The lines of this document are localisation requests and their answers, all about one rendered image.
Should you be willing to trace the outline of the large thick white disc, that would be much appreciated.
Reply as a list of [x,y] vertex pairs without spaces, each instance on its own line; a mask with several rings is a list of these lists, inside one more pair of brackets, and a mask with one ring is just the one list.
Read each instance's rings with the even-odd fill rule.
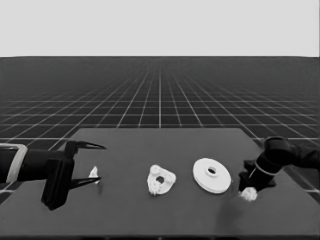
[[215,159],[197,160],[192,172],[196,183],[209,193],[222,194],[228,190],[232,182],[227,168]]

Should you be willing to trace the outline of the white round pinned carrier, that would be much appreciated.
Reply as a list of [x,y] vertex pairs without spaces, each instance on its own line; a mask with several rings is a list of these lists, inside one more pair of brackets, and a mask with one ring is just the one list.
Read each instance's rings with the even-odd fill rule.
[[175,184],[172,184],[172,185],[168,185],[166,182],[165,182],[165,175],[167,173],[173,173],[173,172],[170,172],[168,171],[167,169],[164,169],[161,167],[161,172],[158,176],[154,176],[154,175],[151,175],[150,174],[150,171],[149,171],[149,175],[147,177],[147,185],[149,186],[150,184],[153,184],[153,183],[158,183],[161,185],[161,190],[159,192],[158,195],[163,195],[163,194],[166,194],[168,193],[171,188],[173,187],[173,185]]

